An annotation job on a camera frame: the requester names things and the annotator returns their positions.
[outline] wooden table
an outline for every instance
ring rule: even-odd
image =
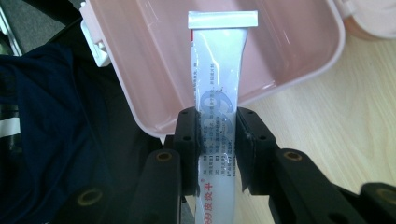
[[[366,182],[396,186],[396,40],[348,35],[331,70],[246,107],[334,184],[356,193]],[[242,193],[240,176],[236,188],[235,223],[274,223],[267,196]]]

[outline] toothpaste tube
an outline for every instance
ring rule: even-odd
[[[189,12],[201,155],[195,223],[233,223],[235,118],[242,53],[257,11]]]

